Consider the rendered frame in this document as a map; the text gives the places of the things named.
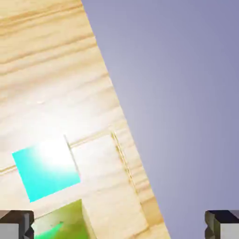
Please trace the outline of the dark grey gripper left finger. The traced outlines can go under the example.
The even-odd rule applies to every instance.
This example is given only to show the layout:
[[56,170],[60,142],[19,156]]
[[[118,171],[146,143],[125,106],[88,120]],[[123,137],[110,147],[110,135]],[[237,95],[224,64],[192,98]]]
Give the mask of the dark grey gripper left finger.
[[0,210],[0,239],[34,239],[34,212]]

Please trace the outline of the small cyan cube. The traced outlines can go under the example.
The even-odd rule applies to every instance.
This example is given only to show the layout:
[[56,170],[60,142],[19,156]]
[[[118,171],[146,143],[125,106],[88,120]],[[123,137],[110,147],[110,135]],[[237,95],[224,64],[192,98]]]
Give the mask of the small cyan cube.
[[30,202],[80,182],[79,169],[65,136],[20,149],[12,157]]

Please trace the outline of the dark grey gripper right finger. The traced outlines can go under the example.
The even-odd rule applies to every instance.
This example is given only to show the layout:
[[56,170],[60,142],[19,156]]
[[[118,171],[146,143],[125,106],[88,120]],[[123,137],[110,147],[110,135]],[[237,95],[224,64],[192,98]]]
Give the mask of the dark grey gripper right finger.
[[208,210],[205,239],[239,239],[239,210]]

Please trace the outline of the small green cube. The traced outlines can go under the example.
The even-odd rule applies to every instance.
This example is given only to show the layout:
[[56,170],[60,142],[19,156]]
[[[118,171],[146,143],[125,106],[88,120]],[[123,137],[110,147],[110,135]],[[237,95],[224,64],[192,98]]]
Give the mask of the small green cube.
[[79,199],[35,219],[34,239],[97,239]]

